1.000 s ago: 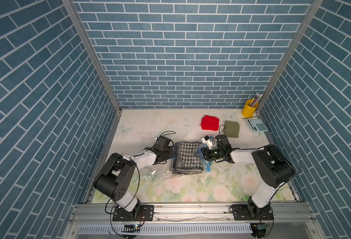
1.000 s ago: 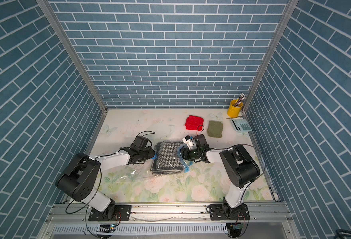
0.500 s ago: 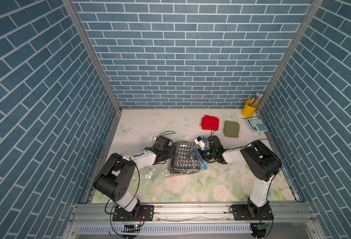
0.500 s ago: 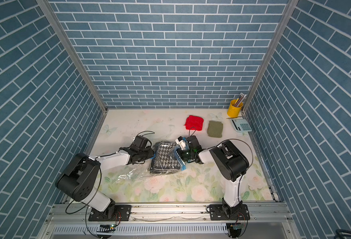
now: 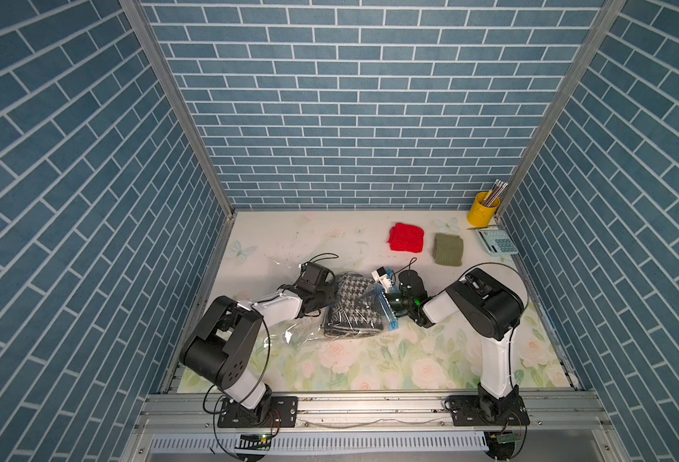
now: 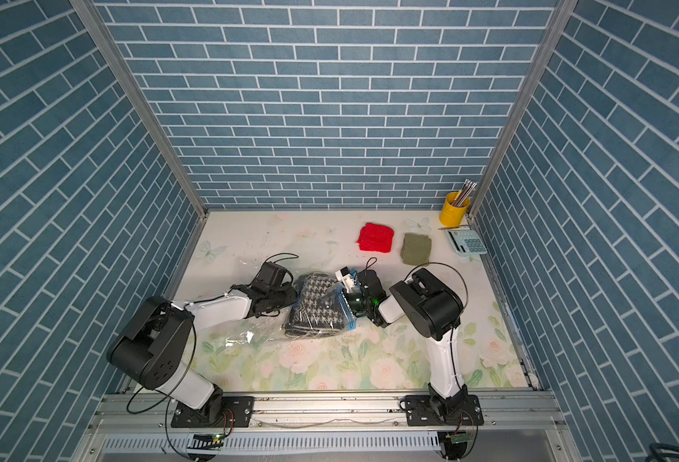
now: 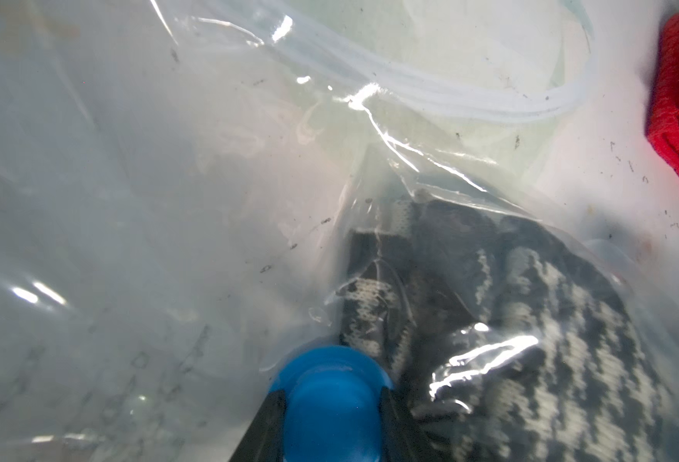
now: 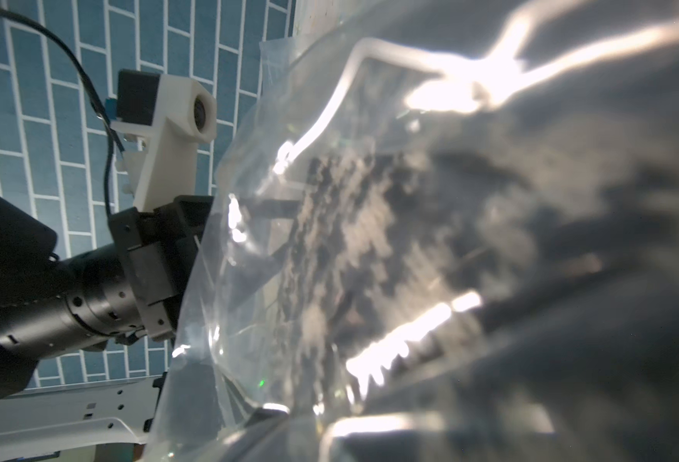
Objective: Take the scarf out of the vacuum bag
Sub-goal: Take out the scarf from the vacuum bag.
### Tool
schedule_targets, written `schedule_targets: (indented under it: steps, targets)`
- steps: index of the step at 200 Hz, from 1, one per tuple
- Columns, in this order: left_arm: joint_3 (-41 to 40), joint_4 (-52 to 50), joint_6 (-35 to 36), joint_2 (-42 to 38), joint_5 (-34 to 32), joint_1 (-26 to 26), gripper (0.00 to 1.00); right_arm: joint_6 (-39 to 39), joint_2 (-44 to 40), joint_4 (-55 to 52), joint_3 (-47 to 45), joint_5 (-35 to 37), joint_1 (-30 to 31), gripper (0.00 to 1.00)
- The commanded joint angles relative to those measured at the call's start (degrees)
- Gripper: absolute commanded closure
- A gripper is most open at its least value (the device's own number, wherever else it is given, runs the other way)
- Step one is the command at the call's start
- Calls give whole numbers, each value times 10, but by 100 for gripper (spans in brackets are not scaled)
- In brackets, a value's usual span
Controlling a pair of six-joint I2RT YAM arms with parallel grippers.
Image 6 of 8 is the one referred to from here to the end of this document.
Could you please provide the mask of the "clear plastic vacuum bag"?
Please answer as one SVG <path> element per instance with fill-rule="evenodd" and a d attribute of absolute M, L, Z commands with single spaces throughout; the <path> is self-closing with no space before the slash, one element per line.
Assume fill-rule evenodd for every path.
<path fill-rule="evenodd" d="M 266 258 L 251 282 L 233 284 L 224 294 L 186 304 L 196 329 L 227 321 L 268 318 L 288 311 L 283 331 L 289 338 L 325 338 L 353 330 L 357 321 L 339 281 L 327 273 L 295 276 L 282 262 L 295 253 Z"/>

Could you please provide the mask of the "black white houndstooth scarf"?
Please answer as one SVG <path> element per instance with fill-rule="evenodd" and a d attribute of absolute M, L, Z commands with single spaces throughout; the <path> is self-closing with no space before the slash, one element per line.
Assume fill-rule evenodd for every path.
<path fill-rule="evenodd" d="M 342 306 L 339 281 L 327 273 L 308 273 L 298 281 L 299 296 L 283 324 L 289 338 L 339 335 L 350 318 Z"/>

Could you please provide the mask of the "red knitted scarf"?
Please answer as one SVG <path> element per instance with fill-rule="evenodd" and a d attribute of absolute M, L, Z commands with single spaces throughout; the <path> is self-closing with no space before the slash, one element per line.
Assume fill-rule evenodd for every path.
<path fill-rule="evenodd" d="M 395 232 L 387 225 L 366 223 L 357 240 L 360 251 L 389 253 Z"/>

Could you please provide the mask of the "green knitted scarf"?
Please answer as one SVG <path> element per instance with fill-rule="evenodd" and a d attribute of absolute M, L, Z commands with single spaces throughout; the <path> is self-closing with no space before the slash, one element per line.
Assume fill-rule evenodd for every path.
<path fill-rule="evenodd" d="M 429 261 L 432 239 L 427 235 L 406 233 L 400 251 L 405 265 L 418 266 Z"/>

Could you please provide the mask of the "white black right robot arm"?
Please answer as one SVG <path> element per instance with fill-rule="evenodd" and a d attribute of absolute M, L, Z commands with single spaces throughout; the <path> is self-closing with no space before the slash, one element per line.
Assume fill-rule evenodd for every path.
<path fill-rule="evenodd" d="M 402 405 L 409 425 L 424 425 L 433 418 L 441 425 L 480 427 L 484 418 L 478 398 L 464 381 L 457 354 L 455 329 L 461 324 L 466 303 L 421 264 L 388 291 L 373 269 L 343 268 L 335 273 L 350 311 L 385 328 L 407 318 L 425 339 L 431 377 L 428 395 L 408 396 Z"/>

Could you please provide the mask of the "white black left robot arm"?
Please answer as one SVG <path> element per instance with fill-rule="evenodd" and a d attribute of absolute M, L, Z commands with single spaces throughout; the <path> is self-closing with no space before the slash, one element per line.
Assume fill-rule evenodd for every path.
<path fill-rule="evenodd" d="M 147 298 L 112 343 L 107 361 L 147 390 L 175 400 L 184 414 L 204 425 L 232 425 L 233 411 L 223 390 L 193 370 L 195 354 L 183 354 L 189 341 L 198 346 L 200 331 L 243 319 L 278 313 L 295 304 L 298 293 L 289 269 L 265 261 L 248 284 L 223 295 L 177 305 L 162 296 Z"/>

